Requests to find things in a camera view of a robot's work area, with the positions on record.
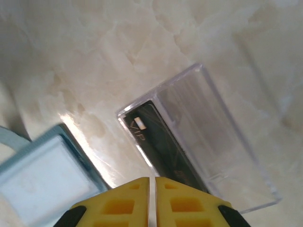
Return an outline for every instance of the yellow object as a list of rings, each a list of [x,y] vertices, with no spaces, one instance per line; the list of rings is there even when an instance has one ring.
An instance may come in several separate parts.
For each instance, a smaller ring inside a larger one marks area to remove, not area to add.
[[[77,227],[147,227],[149,188],[142,177],[76,203],[87,209]]]
[[[156,177],[157,227],[230,227],[218,206],[229,202],[165,177]]]

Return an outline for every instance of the beige marble tabletop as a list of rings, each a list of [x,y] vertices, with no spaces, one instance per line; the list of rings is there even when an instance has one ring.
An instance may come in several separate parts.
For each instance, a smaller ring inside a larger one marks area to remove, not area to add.
[[[113,187],[152,176],[116,111],[203,62],[283,197],[244,217],[252,227],[302,226],[302,1],[0,0],[0,27],[1,125],[20,115],[34,139],[66,123]],[[3,205],[0,213],[2,227],[21,226]],[[154,218],[152,204],[151,226]]]

